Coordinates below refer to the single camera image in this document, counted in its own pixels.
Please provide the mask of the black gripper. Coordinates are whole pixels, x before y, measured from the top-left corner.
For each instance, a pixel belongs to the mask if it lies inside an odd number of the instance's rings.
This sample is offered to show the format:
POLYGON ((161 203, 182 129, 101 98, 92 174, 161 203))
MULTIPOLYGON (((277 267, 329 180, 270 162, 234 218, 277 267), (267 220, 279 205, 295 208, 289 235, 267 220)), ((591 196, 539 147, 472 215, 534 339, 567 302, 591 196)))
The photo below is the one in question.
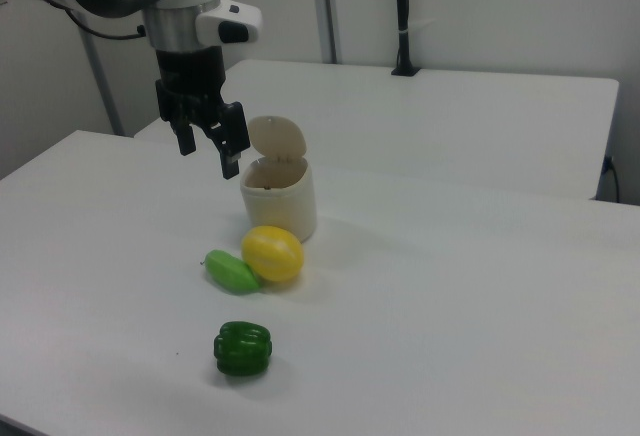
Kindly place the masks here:
POLYGON ((225 103, 221 89, 226 81, 220 46, 192 52, 156 51, 160 79, 156 83, 161 119, 171 124, 179 151, 196 151, 191 124, 208 128, 208 138, 219 152, 222 176, 239 174, 242 152, 250 139, 239 102, 225 103))

